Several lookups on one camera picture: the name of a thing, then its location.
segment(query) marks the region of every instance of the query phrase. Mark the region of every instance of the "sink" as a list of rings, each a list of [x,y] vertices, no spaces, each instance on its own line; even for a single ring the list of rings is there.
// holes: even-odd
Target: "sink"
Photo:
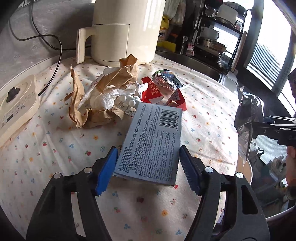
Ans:
[[[171,61],[174,61],[178,64],[182,64],[188,68],[196,70],[202,74],[205,74],[206,76],[216,81],[220,81],[222,78],[222,74],[214,70],[212,67],[198,61],[195,58],[191,58],[187,55],[179,54],[179,53],[171,53],[171,52],[161,52],[161,51],[156,51],[156,54],[160,55],[161,57],[167,58]]]

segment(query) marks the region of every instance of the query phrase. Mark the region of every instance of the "plastic bag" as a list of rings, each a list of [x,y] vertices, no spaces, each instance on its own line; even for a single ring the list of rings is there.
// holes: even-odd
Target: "plastic bag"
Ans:
[[[263,122],[263,108],[259,97],[244,92],[244,87],[240,88],[242,99],[237,108],[234,119],[234,127],[238,132],[239,155],[246,163],[253,140],[252,122]]]
[[[172,18],[171,24],[182,26],[186,11],[186,1],[181,0],[175,16]]]
[[[166,0],[163,15],[167,16],[168,19],[171,20],[176,15],[179,3],[180,0]]]
[[[92,91],[90,97],[91,107],[95,110],[111,110],[114,101],[118,96],[133,95],[136,89],[118,89],[111,87],[104,90],[104,94],[101,94],[96,88]]]
[[[181,82],[177,79],[173,72],[168,69],[162,69],[156,71],[152,75],[152,81],[162,87],[166,87],[171,91],[175,91],[178,88],[183,87]]]

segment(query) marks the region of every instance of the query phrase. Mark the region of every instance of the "barcode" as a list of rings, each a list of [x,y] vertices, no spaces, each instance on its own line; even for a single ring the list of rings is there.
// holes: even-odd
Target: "barcode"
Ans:
[[[160,126],[177,128],[178,112],[171,110],[162,110],[160,115]]]

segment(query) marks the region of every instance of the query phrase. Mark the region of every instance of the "gray countertop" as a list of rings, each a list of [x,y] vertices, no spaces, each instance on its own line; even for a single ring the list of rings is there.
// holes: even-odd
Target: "gray countertop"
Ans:
[[[94,3],[91,0],[38,0],[34,3],[34,20],[43,34],[55,34],[63,48],[76,47],[76,33],[91,26]],[[11,17],[11,26],[19,38],[37,35],[31,22],[31,6],[18,8]],[[48,37],[58,47],[55,39]],[[8,24],[0,33],[0,88],[20,72],[59,54],[42,39],[20,42],[10,32]],[[75,56],[75,51],[63,51],[62,58]]]

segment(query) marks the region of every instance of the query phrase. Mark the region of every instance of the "pot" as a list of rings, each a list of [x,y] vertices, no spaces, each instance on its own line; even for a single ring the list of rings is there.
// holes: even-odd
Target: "pot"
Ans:
[[[201,27],[200,36],[204,39],[217,40],[219,38],[219,32],[212,28]]]
[[[238,17],[238,12],[232,7],[227,6],[226,4],[222,4],[218,10],[217,17],[223,18],[235,24]]]
[[[216,51],[218,51],[220,53],[225,53],[226,52],[226,46],[219,43],[219,42],[216,42],[214,40],[204,39],[204,38],[198,37],[197,38],[197,43],[201,44],[203,46],[209,47],[211,49],[214,49],[214,50],[216,50]]]

